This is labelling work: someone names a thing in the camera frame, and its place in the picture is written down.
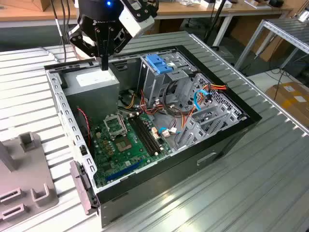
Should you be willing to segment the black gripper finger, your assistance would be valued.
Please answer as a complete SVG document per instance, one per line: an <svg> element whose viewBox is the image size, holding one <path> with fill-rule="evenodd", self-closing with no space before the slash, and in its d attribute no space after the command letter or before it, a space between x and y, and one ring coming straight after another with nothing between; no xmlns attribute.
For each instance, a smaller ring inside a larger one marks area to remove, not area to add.
<svg viewBox="0 0 309 232"><path fill-rule="evenodd" d="M102 71L105 70L105 55L104 49L101 48L100 41L95 42L94 45L86 42L83 39L82 29L80 25L77 24L71 31L68 32L69 41L75 47L79 48L82 52L84 52L89 57L93 57L99 63Z"/></svg>
<svg viewBox="0 0 309 232"><path fill-rule="evenodd" d="M109 57L118 54L132 39L123 25L107 25L106 27L105 70L108 70Z"/></svg>

